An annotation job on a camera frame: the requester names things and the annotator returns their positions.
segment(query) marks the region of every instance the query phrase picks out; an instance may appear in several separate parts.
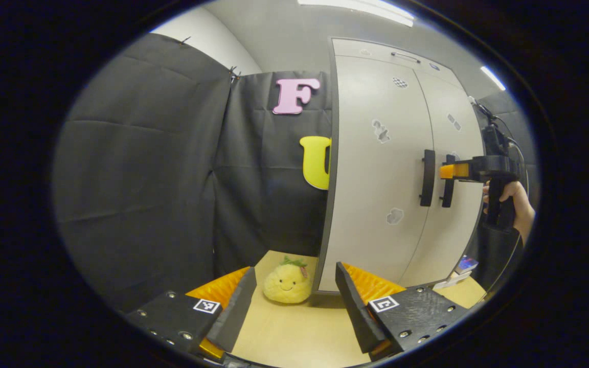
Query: cable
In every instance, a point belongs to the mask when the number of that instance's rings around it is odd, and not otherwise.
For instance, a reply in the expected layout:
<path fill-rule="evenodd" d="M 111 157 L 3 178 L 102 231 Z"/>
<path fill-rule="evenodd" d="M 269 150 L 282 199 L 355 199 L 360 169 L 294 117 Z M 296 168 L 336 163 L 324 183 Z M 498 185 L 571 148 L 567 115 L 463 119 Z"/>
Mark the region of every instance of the cable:
<path fill-rule="evenodd" d="M 508 125 L 506 124 L 505 121 L 503 121 L 503 119 L 501 119 L 500 117 L 498 117 L 497 115 L 492 115 L 492 121 L 494 122 L 495 120 L 499 120 L 501 121 L 501 123 L 503 123 L 503 126 L 506 127 L 506 130 L 508 131 L 508 135 L 512 135 L 512 132 L 510 131 L 510 128 L 508 127 Z"/>
<path fill-rule="evenodd" d="M 509 138 L 508 140 L 509 140 L 509 142 L 512 142 L 512 147 L 515 147 L 515 149 L 517 149 L 517 153 L 519 153 L 519 160 L 522 161 L 522 166 L 524 167 L 524 172 L 526 172 L 526 188 L 524 188 L 524 190 L 526 190 L 526 193 L 529 193 L 529 170 L 527 170 L 527 168 L 526 168 L 526 163 L 524 161 L 524 155 L 522 154 L 522 150 L 519 149 L 519 145 L 517 144 L 517 142 L 515 142 L 514 139 Z"/>
<path fill-rule="evenodd" d="M 506 268 L 508 268 L 508 264 L 510 263 L 510 260 L 512 259 L 512 255 L 515 254 L 515 251 L 517 250 L 517 245 L 519 245 L 519 240 L 522 239 L 522 235 L 517 235 L 517 241 L 515 242 L 515 246 L 512 249 L 512 252 L 510 252 L 510 257 L 508 257 L 508 261 L 506 261 L 506 265 L 503 266 L 503 268 L 501 268 L 501 272 L 498 275 L 497 278 L 495 278 L 495 282 L 493 282 L 490 287 L 488 288 L 488 291 L 486 291 L 486 296 L 488 296 L 488 293 L 492 290 L 492 288 L 497 284 L 497 281 L 499 281 L 501 275 L 503 275 L 503 272 L 506 270 Z"/>

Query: table surface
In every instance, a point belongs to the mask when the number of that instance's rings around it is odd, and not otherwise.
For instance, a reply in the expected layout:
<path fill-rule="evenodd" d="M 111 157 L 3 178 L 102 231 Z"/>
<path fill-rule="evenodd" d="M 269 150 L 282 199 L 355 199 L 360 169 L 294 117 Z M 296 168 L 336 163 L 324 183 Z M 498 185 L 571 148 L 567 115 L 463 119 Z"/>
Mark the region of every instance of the table surface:
<path fill-rule="evenodd" d="M 231 354 L 280 368 L 368 363 L 370 358 L 360 352 L 351 320 L 342 304 L 312 305 L 305 301 L 283 305 L 264 296 L 263 280 L 284 256 L 303 258 L 308 263 L 308 274 L 315 274 L 316 257 L 268 251 L 255 266 L 257 287 Z M 465 308 L 472 307 L 485 295 L 485 291 L 470 278 L 438 292 Z"/>

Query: white cabinet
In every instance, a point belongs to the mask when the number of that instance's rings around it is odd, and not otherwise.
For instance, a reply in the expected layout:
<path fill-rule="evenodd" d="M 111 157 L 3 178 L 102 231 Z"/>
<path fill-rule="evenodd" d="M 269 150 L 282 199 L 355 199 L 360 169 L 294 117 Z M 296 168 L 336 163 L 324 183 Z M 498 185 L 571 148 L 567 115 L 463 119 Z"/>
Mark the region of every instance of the white cabinet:
<path fill-rule="evenodd" d="M 435 172 L 447 154 L 463 160 L 482 156 L 483 140 L 474 110 L 464 91 L 425 73 L 417 73 L 426 97 L 433 128 Z M 454 182 L 451 207 L 442 207 L 446 182 L 436 177 L 433 200 L 428 208 L 424 231 L 399 284 L 414 286 L 449 275 L 463 255 L 481 210 L 482 184 Z"/>
<path fill-rule="evenodd" d="M 421 56 L 356 40 L 334 39 L 333 46 L 338 104 L 327 204 L 332 216 L 316 291 L 337 291 L 337 261 L 402 286 L 441 280 L 473 231 L 481 186 L 456 182 L 451 207 L 442 208 L 444 182 L 436 175 L 432 205 L 422 206 L 421 159 L 434 150 L 437 174 L 449 153 L 483 154 L 465 91 L 451 70 L 434 63 L 441 68 L 435 70 Z"/>

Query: orange tip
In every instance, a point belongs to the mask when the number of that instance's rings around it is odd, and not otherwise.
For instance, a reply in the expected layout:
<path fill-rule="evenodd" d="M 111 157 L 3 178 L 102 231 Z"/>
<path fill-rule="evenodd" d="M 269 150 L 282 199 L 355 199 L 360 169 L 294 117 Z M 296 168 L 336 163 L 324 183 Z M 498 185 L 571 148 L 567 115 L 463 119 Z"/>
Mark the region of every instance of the orange tip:
<path fill-rule="evenodd" d="M 453 165 L 440 166 L 440 179 L 451 179 L 452 177 L 454 177 Z"/>

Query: person's hand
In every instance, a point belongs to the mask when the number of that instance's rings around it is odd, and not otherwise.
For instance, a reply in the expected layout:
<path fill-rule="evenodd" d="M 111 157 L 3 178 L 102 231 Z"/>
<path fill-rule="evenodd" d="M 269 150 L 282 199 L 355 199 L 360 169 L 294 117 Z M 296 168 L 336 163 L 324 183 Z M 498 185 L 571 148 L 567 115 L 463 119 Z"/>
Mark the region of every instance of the person's hand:
<path fill-rule="evenodd" d="M 483 187 L 483 202 L 489 203 L 489 190 L 490 182 L 486 182 Z M 535 210 L 529 203 L 529 198 L 526 196 L 526 191 L 522 187 L 521 182 L 513 181 L 509 182 L 503 187 L 503 193 L 499 198 L 500 202 L 507 200 L 512 196 L 512 202 L 515 206 L 515 220 L 512 226 L 519 231 L 519 235 L 522 236 L 522 242 L 526 244 L 526 238 L 529 237 L 531 227 L 533 226 L 533 219 L 535 219 Z"/>

